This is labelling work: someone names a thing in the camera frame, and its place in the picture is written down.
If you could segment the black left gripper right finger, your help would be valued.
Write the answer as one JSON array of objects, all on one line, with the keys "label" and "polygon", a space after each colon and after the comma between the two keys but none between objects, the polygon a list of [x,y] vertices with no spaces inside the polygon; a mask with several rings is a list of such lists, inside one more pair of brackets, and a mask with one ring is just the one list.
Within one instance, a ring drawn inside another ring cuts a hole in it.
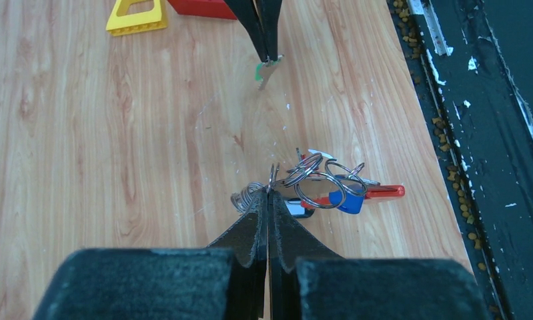
[{"label": "black left gripper right finger", "polygon": [[451,259],[346,259],[268,194],[272,319],[487,319],[476,280]]}]

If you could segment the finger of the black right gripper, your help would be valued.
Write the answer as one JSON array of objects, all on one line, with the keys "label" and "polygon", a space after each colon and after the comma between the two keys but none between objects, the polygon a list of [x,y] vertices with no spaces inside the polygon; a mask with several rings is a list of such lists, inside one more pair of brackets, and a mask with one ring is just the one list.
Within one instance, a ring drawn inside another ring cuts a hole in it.
[{"label": "finger of the black right gripper", "polygon": [[261,22],[252,0],[225,0],[238,21],[247,31],[261,62],[268,61],[268,51]]},{"label": "finger of the black right gripper", "polygon": [[282,0],[259,1],[259,14],[265,39],[266,51],[269,61],[277,61],[278,58],[278,21]]}]

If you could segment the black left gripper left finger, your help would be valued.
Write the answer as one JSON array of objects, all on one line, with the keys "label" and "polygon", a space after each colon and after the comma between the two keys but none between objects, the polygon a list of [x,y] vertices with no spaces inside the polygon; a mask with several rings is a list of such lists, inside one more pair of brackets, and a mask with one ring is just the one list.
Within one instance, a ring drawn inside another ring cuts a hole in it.
[{"label": "black left gripper left finger", "polygon": [[215,241],[193,249],[88,248],[54,274],[35,319],[260,319],[265,189]]}]

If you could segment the key with green tag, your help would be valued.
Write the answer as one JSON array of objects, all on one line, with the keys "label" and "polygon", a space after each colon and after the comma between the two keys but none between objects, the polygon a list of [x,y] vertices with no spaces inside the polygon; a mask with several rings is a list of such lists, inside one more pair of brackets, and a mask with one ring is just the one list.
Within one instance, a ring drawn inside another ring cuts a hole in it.
[{"label": "key with green tag", "polygon": [[255,80],[258,82],[257,89],[263,91],[270,80],[270,77],[282,62],[284,55],[278,55],[275,61],[268,61],[266,63],[259,63],[255,68]]}]

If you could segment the metal key organizer red handle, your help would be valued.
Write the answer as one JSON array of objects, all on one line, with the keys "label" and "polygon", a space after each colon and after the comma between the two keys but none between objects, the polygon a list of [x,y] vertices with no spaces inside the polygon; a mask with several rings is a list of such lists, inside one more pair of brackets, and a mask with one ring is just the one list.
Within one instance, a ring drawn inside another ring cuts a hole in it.
[{"label": "metal key organizer red handle", "polygon": [[[277,191],[282,196],[284,203],[287,199],[300,198],[302,205],[308,209],[337,209],[330,205],[328,193],[339,189],[345,195],[346,190],[343,184],[336,179],[336,175],[365,178],[361,176],[366,166],[364,162],[351,169],[338,160],[322,159],[309,153],[304,155],[299,149],[296,149],[296,154],[298,162],[282,175],[279,174],[280,164],[272,165],[267,183],[252,181],[241,191],[232,193],[230,201],[236,211],[241,214],[245,213],[251,205],[254,193],[260,189]],[[400,199],[405,194],[406,190],[402,185],[384,185],[381,183],[380,186],[368,189],[363,204],[370,201]]]}]

